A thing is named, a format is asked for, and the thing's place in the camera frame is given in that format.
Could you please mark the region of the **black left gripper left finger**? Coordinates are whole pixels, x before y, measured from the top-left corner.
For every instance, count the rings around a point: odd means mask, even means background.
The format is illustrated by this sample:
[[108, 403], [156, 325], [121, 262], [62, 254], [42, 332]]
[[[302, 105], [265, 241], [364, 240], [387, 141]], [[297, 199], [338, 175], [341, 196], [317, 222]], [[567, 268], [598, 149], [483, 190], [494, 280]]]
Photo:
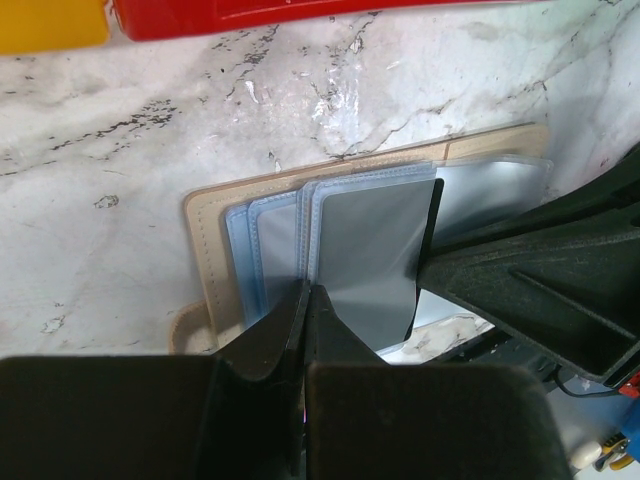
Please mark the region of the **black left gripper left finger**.
[[306, 282], [214, 354], [1, 363], [5, 479], [280, 479], [300, 472]]

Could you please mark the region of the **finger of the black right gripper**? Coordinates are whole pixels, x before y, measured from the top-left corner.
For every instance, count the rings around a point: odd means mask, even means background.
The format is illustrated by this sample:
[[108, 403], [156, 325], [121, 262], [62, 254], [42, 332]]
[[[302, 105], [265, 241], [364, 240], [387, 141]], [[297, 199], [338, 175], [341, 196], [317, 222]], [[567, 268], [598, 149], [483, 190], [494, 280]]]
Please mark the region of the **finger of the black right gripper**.
[[639, 150], [579, 189], [435, 248], [420, 288], [584, 378], [639, 370]]

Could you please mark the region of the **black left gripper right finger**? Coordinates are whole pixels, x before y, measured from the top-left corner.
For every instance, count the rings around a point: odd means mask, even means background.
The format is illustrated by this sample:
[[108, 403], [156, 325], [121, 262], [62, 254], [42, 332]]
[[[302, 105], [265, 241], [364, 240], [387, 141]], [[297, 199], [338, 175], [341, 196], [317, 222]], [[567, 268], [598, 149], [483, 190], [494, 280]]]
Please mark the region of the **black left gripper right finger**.
[[338, 318], [307, 310], [306, 473], [311, 479], [567, 479], [546, 393], [508, 365], [392, 366]]

